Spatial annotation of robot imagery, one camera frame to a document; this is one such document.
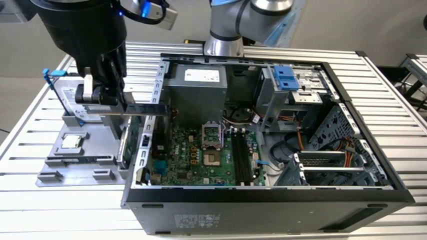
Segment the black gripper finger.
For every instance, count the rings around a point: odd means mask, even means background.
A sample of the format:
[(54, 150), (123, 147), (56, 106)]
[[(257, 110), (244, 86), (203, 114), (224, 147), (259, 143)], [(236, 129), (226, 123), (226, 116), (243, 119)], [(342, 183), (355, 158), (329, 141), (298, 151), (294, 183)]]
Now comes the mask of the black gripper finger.
[(99, 104), (100, 100), (95, 95), (96, 79), (92, 70), (86, 67), (83, 70), (83, 84), (78, 85), (75, 92), (75, 102), (78, 104)]
[(95, 92), (99, 104), (95, 105), (124, 105), (124, 77), (127, 76), (127, 51), (118, 48), (102, 54), (92, 66), (78, 64), (78, 73), (83, 77), (84, 68), (91, 68), (95, 77)]

